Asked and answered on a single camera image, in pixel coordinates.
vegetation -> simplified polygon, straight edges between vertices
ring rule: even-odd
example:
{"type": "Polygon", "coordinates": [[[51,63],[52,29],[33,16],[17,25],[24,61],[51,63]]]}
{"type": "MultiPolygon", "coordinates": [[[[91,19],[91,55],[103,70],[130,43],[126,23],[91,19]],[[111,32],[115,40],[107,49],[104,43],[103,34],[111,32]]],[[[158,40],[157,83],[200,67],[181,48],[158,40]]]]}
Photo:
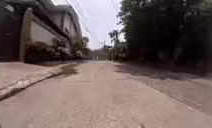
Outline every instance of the vegetation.
{"type": "Polygon", "coordinates": [[[108,53],[109,60],[125,60],[126,59],[126,42],[119,40],[120,32],[113,30],[109,32],[111,43],[114,43],[114,47],[110,48],[105,46],[103,49],[108,53]]]}
{"type": "MultiPolygon", "coordinates": [[[[118,17],[131,60],[195,67],[208,59],[212,0],[123,0],[118,17]]],[[[117,41],[117,31],[110,36],[117,41]]]]}
{"type": "Polygon", "coordinates": [[[53,45],[29,41],[25,44],[25,62],[41,63],[46,61],[65,61],[71,59],[65,49],[67,42],[53,39],[53,45]]]}
{"type": "Polygon", "coordinates": [[[90,49],[88,48],[89,39],[87,37],[73,37],[72,42],[72,54],[75,56],[75,59],[86,58],[90,49]]]}

building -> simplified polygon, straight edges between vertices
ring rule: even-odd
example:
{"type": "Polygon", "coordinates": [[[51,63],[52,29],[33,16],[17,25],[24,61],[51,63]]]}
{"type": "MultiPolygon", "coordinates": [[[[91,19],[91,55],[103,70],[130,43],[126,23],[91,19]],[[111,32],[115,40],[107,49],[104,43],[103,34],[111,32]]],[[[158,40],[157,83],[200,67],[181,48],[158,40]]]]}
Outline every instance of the building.
{"type": "Polygon", "coordinates": [[[70,39],[82,36],[78,16],[72,6],[55,6],[50,0],[0,1],[0,31],[0,59],[21,61],[27,41],[52,45],[55,38],[64,40],[68,42],[66,51],[71,54],[70,39]]]}

road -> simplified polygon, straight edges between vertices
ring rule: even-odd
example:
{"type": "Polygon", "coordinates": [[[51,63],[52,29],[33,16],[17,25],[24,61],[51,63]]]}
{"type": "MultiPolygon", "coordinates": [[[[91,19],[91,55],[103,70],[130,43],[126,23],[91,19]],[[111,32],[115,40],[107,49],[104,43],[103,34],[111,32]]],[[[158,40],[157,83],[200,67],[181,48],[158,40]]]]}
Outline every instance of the road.
{"type": "Polygon", "coordinates": [[[0,102],[2,128],[212,128],[212,115],[90,61],[0,102]]]}

shrub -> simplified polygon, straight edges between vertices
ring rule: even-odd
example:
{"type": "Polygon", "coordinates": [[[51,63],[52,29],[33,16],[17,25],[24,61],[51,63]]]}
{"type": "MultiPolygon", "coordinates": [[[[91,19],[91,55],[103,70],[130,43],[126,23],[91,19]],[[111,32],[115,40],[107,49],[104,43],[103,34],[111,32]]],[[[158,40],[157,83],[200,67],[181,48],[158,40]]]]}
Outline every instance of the shrub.
{"type": "Polygon", "coordinates": [[[43,42],[28,42],[25,44],[25,62],[40,63],[57,60],[59,54],[43,42]]]}

sidewalk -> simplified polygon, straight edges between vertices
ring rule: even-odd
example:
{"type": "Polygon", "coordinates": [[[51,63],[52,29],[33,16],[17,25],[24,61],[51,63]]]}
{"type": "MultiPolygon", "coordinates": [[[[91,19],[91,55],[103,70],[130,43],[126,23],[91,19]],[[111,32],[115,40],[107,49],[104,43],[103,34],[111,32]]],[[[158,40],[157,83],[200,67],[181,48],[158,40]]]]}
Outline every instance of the sidewalk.
{"type": "Polygon", "coordinates": [[[19,62],[0,63],[0,101],[50,77],[69,75],[73,73],[70,69],[78,63],[64,62],[52,67],[19,62]]]}
{"type": "Polygon", "coordinates": [[[5,88],[34,72],[46,69],[49,69],[49,67],[25,64],[21,62],[0,63],[0,89],[5,88]]]}

